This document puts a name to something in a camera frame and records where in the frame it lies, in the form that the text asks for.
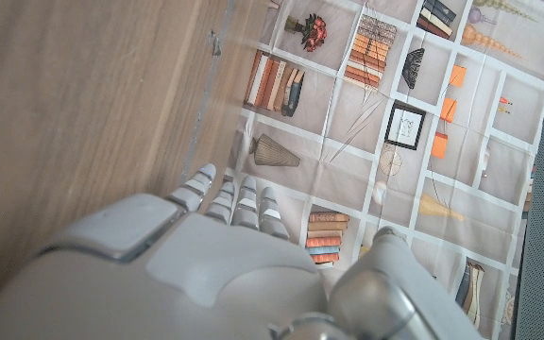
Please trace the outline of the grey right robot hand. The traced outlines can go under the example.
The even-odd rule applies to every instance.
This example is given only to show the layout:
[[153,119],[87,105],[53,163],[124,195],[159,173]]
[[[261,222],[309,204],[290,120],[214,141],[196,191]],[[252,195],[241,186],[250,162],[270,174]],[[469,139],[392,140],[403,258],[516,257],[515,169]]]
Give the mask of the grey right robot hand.
[[203,165],[60,231],[0,292],[0,339],[475,339],[393,228],[332,289],[271,188]]

